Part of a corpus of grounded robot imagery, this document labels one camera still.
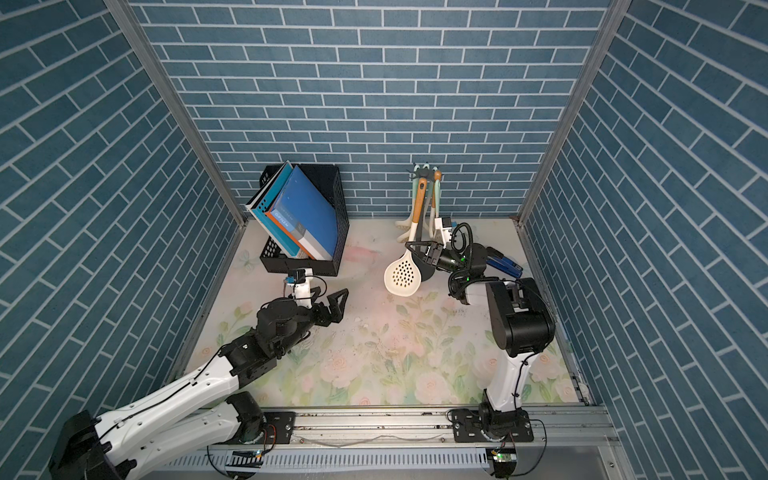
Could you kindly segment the dark grey utensil rack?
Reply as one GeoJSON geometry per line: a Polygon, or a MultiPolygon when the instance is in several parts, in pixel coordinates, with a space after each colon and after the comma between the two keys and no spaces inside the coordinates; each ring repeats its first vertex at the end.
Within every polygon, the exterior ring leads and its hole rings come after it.
{"type": "MultiPolygon", "coordinates": [[[[428,164],[421,165],[421,167],[422,167],[422,170],[420,172],[420,178],[424,178],[427,181],[427,184],[424,187],[423,192],[421,193],[423,202],[422,202],[422,207],[420,209],[420,213],[417,217],[418,223],[415,230],[413,241],[423,241],[422,235],[425,232],[425,214],[426,214],[426,211],[429,209],[429,204],[430,204],[430,195],[431,195],[430,184],[433,182],[434,169],[430,167],[428,164]]],[[[419,265],[414,259],[413,261],[415,265],[418,267],[418,270],[421,274],[421,281],[425,283],[428,280],[430,280],[435,273],[435,268],[433,266],[419,265]]]]}

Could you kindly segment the wooden handled cream skimmer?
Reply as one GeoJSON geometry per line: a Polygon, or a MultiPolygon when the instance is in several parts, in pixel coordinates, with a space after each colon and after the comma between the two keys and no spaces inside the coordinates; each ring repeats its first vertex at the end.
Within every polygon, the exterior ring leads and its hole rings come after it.
{"type": "MultiPolygon", "coordinates": [[[[428,181],[426,178],[419,179],[407,239],[408,242],[415,239],[418,231],[427,185],[428,181]]],[[[385,270],[385,287],[392,295],[410,297],[417,292],[421,281],[421,272],[413,260],[412,252],[409,248],[406,248],[403,255],[398,260],[393,261],[385,270]]]]}

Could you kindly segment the wooden handled white spoon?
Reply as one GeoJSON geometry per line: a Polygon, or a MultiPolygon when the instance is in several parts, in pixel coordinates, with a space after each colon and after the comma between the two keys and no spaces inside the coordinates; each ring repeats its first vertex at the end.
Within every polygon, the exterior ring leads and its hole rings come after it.
{"type": "Polygon", "coordinates": [[[430,220],[432,223],[435,223],[436,219],[440,216],[440,198],[441,198],[441,180],[442,180],[442,172],[435,168],[433,170],[433,186],[432,186],[432,197],[431,197],[431,210],[430,210],[430,220]]]}

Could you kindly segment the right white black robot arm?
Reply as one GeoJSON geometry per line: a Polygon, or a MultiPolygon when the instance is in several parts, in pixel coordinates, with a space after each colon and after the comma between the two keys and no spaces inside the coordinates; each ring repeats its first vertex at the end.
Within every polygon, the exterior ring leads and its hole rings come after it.
{"type": "Polygon", "coordinates": [[[531,442],[531,420],[522,393],[530,369],[555,336],[555,322],[536,282],[500,251],[479,243],[460,250],[435,241],[409,241],[419,266],[449,274],[449,295],[465,304],[484,298],[491,339],[501,351],[496,370],[476,410],[447,413],[458,443],[531,442]]]}

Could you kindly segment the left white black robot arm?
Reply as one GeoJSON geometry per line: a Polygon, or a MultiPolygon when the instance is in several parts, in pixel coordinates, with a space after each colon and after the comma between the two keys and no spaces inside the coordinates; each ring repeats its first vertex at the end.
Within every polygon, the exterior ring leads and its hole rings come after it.
{"type": "Polygon", "coordinates": [[[54,479],[140,479],[188,453],[230,441],[277,442],[277,432],[245,388],[315,326],[343,319],[348,290],[319,301],[282,297],[265,304],[257,324],[221,346],[201,367],[126,406],[82,411],[62,426],[48,464],[54,479]]]}

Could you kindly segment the blue black stapler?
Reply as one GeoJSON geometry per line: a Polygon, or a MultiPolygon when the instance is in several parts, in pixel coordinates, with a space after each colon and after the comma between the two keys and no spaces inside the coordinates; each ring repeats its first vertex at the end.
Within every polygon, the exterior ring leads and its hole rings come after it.
{"type": "Polygon", "coordinates": [[[515,279],[521,278],[524,271],[523,267],[516,261],[503,255],[497,256],[489,253],[486,258],[486,264],[515,279]]]}

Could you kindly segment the orange book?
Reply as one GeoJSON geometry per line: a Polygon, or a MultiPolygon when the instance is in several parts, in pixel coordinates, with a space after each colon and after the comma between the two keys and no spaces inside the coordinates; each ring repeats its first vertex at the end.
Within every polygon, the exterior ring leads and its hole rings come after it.
{"type": "Polygon", "coordinates": [[[284,237],[284,244],[286,246],[286,255],[294,259],[310,259],[311,256],[301,246],[299,242],[295,240],[288,229],[278,220],[278,218],[270,211],[266,212],[266,216],[280,229],[282,236],[284,237]]]}

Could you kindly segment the blue book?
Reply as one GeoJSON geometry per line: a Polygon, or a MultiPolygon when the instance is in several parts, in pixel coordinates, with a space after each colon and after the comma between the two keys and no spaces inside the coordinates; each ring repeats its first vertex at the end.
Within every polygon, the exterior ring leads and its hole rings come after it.
{"type": "Polygon", "coordinates": [[[293,167],[271,213],[288,229],[311,259],[333,259],[337,244],[335,209],[300,167],[293,167]]]}

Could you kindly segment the teal notebook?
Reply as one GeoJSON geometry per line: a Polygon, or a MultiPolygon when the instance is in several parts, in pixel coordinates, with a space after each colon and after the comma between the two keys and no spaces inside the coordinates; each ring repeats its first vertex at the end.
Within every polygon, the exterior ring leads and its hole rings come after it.
{"type": "Polygon", "coordinates": [[[281,164],[272,173],[264,171],[266,177],[264,183],[260,186],[258,193],[247,203],[247,209],[257,222],[267,231],[271,239],[280,247],[283,254],[286,255],[286,246],[284,237],[280,229],[266,216],[267,211],[272,211],[272,207],[286,185],[293,167],[290,163],[281,164]]]}

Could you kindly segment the black perforated file basket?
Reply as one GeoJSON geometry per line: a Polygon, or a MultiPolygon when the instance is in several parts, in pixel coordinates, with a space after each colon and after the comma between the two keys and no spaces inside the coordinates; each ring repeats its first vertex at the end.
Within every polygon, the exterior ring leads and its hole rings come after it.
{"type": "Polygon", "coordinates": [[[260,254],[270,273],[310,268],[336,276],[349,231],[340,169],[333,164],[275,164],[247,204],[268,234],[260,254]]]}

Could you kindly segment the aluminium front rail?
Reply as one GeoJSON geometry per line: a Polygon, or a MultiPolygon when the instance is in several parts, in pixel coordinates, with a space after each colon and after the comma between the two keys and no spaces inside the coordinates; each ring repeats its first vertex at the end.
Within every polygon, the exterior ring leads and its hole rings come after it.
{"type": "Polygon", "coordinates": [[[130,479],[156,471],[210,471],[234,479],[269,474],[485,470],[500,479],[631,479],[601,407],[530,407],[501,414],[469,408],[269,410],[253,440],[222,406],[142,441],[130,479]]]}

